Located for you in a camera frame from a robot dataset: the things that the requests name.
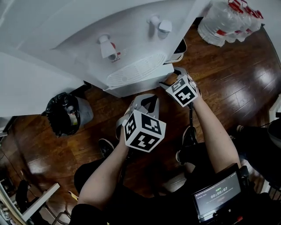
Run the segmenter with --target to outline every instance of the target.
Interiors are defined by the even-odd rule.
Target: black shoe
[[[185,131],[184,131],[184,134],[183,134],[183,143],[182,143],[182,148],[183,147],[189,147],[191,145],[195,145],[195,140],[193,139],[193,135],[192,135],[192,132],[194,133],[194,137],[196,139],[196,136],[197,136],[197,131],[195,129],[195,127],[191,127],[191,126],[188,126]]]
[[[113,144],[103,138],[98,140],[98,146],[100,147],[102,156],[104,158],[107,158],[114,150]]]
[[[194,137],[196,138],[196,135],[197,135],[197,131],[195,129],[195,127],[191,127],[191,126],[188,126],[186,128],[186,130],[184,131],[184,134],[183,134],[183,143],[182,143],[182,146],[181,146],[181,150],[180,151],[184,151],[186,148],[188,148],[189,146],[191,145],[195,145],[196,142],[194,141],[193,139],[193,135],[192,135],[192,132],[194,132]],[[181,165],[184,165],[185,162],[181,162],[180,161],[180,158],[179,158],[179,153],[180,151],[178,151],[176,153],[176,160],[181,164]]]
[[[236,127],[236,132],[237,132],[237,133],[241,133],[242,130],[243,130],[243,128],[244,128],[244,126],[238,125],[238,126]]]

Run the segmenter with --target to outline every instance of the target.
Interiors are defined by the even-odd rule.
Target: forearm
[[[194,109],[202,127],[208,155],[215,172],[223,170],[232,163],[237,163],[241,167],[232,140],[201,97],[194,102]]]
[[[78,204],[86,203],[103,210],[112,197],[129,148],[124,138],[109,157],[94,171],[83,186]]]

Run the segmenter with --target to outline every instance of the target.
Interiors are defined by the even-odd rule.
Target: white wall
[[[49,100],[84,82],[11,47],[0,47],[0,117],[41,114]]]
[[[206,14],[209,2],[210,0],[205,2],[205,10],[199,16]],[[275,47],[279,59],[281,59],[281,0],[247,0],[247,2],[252,9],[259,10],[262,13],[264,28]]]

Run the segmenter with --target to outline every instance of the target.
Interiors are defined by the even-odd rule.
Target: water bottle
[[[209,44],[221,47],[227,36],[240,30],[240,14],[243,14],[243,10],[237,0],[214,2],[200,22],[198,33]]]
[[[239,13],[238,15],[238,20],[237,22],[240,25],[240,29],[236,30],[234,33],[229,34],[226,36],[226,41],[229,43],[233,43],[238,37],[241,36],[241,34],[243,32],[246,32],[247,29],[249,29],[249,27],[252,24],[252,17],[250,14],[250,8],[248,7],[248,4],[246,1],[241,0],[242,5],[239,3],[239,7],[240,9],[243,10],[243,13]]]
[[[260,11],[251,10],[251,17],[252,23],[249,28],[246,29],[244,32],[240,33],[237,37],[240,42],[244,41],[246,37],[250,36],[255,31],[258,31],[262,25],[263,16]]]

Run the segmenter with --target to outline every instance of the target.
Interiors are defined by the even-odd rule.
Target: digital display
[[[213,211],[241,192],[236,172],[197,194],[195,200],[201,216]]]

